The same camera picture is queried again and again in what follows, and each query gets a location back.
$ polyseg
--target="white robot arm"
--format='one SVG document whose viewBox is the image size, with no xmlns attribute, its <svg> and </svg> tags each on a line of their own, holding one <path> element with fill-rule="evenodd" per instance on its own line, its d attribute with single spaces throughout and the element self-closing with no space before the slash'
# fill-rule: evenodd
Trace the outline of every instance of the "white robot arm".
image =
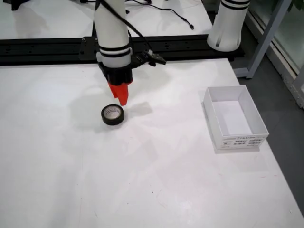
<svg viewBox="0 0 304 228">
<path fill-rule="evenodd" d="M 122 106 L 128 101 L 128 85 L 133 81 L 133 68 L 146 62 L 151 66 L 156 66 L 156 63 L 166 64 L 166 61 L 154 54 L 151 48 L 139 55 L 133 55 L 127 24 L 135 32 L 139 32 L 125 20 L 125 17 L 124 0 L 100 0 L 100 5 L 94 14 L 101 54 L 98 64 L 114 97 L 119 99 Z"/>
</svg>

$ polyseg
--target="white table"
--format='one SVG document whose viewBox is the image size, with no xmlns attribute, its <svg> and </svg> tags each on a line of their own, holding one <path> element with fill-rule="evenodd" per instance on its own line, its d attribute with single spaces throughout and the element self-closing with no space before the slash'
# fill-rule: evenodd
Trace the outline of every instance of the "white table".
<svg viewBox="0 0 304 228">
<path fill-rule="evenodd" d="M 134 70 L 126 119 L 95 65 L 0 68 L 0 227 L 302 228 L 265 142 L 214 150 L 201 101 L 225 59 Z"/>
<path fill-rule="evenodd" d="M 92 35 L 95 3 L 72 0 L 31 0 L 11 11 L 0 2 L 0 39 L 81 38 Z M 144 36 L 208 34 L 212 24 L 200 0 L 153 0 L 155 6 L 172 8 L 195 27 L 169 11 L 127 3 L 130 21 Z"/>
</svg>

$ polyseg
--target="white box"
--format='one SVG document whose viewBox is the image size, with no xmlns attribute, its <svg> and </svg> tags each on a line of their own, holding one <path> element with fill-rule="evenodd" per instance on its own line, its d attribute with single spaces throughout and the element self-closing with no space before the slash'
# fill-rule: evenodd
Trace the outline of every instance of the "white box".
<svg viewBox="0 0 304 228">
<path fill-rule="evenodd" d="M 203 103 L 218 150 L 256 148 L 269 135 L 244 85 L 207 88 Z"/>
</svg>

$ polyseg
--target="metal frame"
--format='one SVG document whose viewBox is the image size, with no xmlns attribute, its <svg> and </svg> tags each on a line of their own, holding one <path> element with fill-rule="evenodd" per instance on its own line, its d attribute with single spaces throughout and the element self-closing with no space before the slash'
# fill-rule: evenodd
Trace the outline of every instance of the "metal frame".
<svg viewBox="0 0 304 228">
<path fill-rule="evenodd" d="M 207 35 L 146 37 L 154 53 L 167 61 L 243 57 L 244 52 L 219 52 L 207 45 Z M 140 37 L 132 38 L 133 52 L 147 50 Z M 0 66 L 97 63 L 95 37 L 0 40 Z"/>
<path fill-rule="evenodd" d="M 293 96 L 297 104 L 304 108 L 304 66 L 292 84 Z"/>
<path fill-rule="evenodd" d="M 285 15 L 285 13 L 284 11 L 281 12 L 280 16 Z M 262 38 L 266 36 L 265 33 L 267 33 L 266 29 L 263 31 L 264 26 L 260 25 L 251 13 L 247 15 L 246 24 L 248 25 L 255 38 L 261 42 Z M 304 108 L 304 66 L 300 69 L 300 72 L 297 75 L 298 71 L 296 69 L 293 69 L 292 66 L 283 57 L 280 48 L 277 46 L 277 42 L 275 40 L 272 40 L 270 45 L 264 48 L 266 50 L 267 57 L 272 62 L 278 73 L 281 75 L 283 82 L 286 84 L 286 87 L 293 95 L 296 103 L 300 108 Z M 241 74 L 242 72 L 240 73 L 239 69 L 236 69 L 235 71 L 237 71 L 237 75 L 239 77 L 248 77 L 249 75 L 249 71 L 245 74 Z"/>
<path fill-rule="evenodd" d="M 287 12 L 290 3 L 291 0 L 279 1 L 261 39 L 259 39 L 259 44 L 253 54 L 253 57 L 250 59 L 248 66 L 244 69 L 235 69 L 237 77 L 245 77 L 247 79 L 253 78 L 258 66 L 260 65 L 265 53 L 267 52 L 267 49 L 272 42 L 272 39 L 275 36 L 277 29 L 279 28 L 284 18 L 284 15 Z"/>
</svg>

